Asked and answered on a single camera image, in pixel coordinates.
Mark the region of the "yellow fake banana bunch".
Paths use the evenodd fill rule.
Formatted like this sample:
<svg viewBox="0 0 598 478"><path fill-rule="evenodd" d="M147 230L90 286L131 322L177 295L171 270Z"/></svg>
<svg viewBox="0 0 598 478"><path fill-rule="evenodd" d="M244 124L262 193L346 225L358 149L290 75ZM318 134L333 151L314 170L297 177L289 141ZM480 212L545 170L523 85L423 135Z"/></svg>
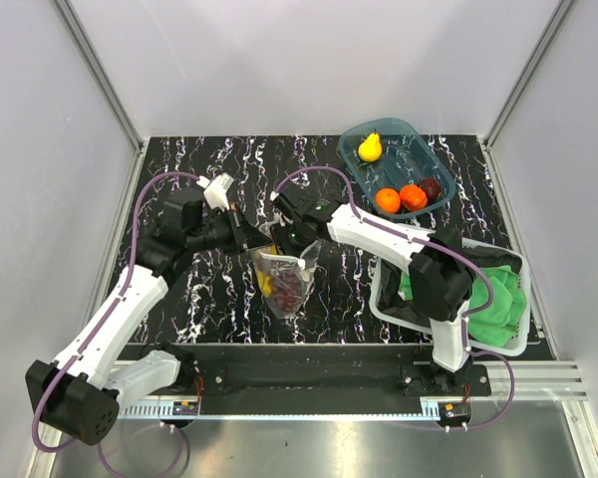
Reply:
<svg viewBox="0 0 598 478"><path fill-rule="evenodd" d="M261 294L264 297L269 297L273 293L272 276L267 271L257 270L256 279Z"/></svg>

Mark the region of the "fake orange fruit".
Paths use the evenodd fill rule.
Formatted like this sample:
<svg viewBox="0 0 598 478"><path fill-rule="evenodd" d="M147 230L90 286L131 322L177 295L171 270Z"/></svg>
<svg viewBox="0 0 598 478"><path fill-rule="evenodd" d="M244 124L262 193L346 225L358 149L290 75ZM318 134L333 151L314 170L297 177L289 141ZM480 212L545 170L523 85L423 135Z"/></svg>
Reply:
<svg viewBox="0 0 598 478"><path fill-rule="evenodd" d="M396 214L402 207L401 196L393 188L382 188L375 194L375 202L379 210L388 214Z"/></svg>

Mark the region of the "small orange fake pumpkin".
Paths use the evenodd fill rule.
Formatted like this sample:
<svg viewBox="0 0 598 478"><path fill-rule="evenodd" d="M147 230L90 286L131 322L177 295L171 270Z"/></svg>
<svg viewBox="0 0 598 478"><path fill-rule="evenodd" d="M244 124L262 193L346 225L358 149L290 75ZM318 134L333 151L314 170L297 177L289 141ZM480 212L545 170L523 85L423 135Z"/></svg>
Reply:
<svg viewBox="0 0 598 478"><path fill-rule="evenodd" d="M410 212L419 211L428 205L426 193L415 184L405 185L399 192L404 208Z"/></svg>

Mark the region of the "purple fake grape bunch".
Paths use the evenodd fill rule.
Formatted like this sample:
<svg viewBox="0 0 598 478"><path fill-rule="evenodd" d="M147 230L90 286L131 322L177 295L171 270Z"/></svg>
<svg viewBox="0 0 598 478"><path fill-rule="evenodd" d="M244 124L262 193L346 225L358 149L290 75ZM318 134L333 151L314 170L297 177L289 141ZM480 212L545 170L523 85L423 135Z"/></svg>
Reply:
<svg viewBox="0 0 598 478"><path fill-rule="evenodd" d="M303 282L294 273L272 277L273 306L282 316L294 314L303 303Z"/></svg>

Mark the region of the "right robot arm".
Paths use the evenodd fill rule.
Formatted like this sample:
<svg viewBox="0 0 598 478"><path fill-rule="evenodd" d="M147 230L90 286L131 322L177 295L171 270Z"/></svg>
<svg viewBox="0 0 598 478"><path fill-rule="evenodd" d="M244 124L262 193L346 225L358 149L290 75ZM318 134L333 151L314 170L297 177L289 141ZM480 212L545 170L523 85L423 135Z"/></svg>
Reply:
<svg viewBox="0 0 598 478"><path fill-rule="evenodd" d="M464 314L474 273L459 237L401 227L363 211L352 198L317 197L292 183L270 198L282 217L273 233L280 252L299 256L321 239L362 249L405 271L413 304L430 323L434 386L448 395L466 386Z"/></svg>

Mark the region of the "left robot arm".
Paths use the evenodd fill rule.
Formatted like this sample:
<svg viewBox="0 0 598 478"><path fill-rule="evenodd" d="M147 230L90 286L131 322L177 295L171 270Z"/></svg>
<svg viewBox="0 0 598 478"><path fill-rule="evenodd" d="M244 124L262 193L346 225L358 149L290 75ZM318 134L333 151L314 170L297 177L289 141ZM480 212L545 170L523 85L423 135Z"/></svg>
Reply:
<svg viewBox="0 0 598 478"><path fill-rule="evenodd" d="M113 366L131 335L191 266L218 250L239 255L270 245L235 203L212 206L194 188L172 193L135 260L79 335L56 357L34 361L25 381L34 411L32 434L49 425L86 445L99 444L119 413L152 392L188 392L198 370L192 353L162 345L122 369Z"/></svg>

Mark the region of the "dark red fake fruit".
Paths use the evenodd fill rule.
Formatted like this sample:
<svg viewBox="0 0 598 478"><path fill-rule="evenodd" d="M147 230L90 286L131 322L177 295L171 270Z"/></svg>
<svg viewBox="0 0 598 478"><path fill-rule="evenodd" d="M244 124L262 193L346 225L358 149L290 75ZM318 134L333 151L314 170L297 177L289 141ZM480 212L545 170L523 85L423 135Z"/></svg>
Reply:
<svg viewBox="0 0 598 478"><path fill-rule="evenodd" d="M433 177L426 177L419 183L419 188L425 193L428 203L434 203L443 195L443 189Z"/></svg>

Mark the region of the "clear zip top bag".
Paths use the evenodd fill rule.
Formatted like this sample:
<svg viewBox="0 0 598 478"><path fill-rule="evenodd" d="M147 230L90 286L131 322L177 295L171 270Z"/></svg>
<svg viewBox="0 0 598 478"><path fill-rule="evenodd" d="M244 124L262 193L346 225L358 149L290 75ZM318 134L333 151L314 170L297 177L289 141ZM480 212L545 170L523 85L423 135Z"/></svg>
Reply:
<svg viewBox="0 0 598 478"><path fill-rule="evenodd" d="M296 248L296 235L291 229L291 224L281 219L264 223L259 231L273 243L251 251L259 290L279 319L294 316L307 300L322 247L317 239Z"/></svg>

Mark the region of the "yellow fake lemon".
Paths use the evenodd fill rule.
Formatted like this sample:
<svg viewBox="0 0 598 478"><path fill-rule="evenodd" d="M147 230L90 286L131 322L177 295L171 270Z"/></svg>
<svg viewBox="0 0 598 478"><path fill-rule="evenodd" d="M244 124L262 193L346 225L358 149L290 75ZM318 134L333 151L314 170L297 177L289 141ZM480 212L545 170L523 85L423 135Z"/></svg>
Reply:
<svg viewBox="0 0 598 478"><path fill-rule="evenodd" d="M358 146L358 156L361 160L372 163L380 159L383 154L381 137L374 130Z"/></svg>

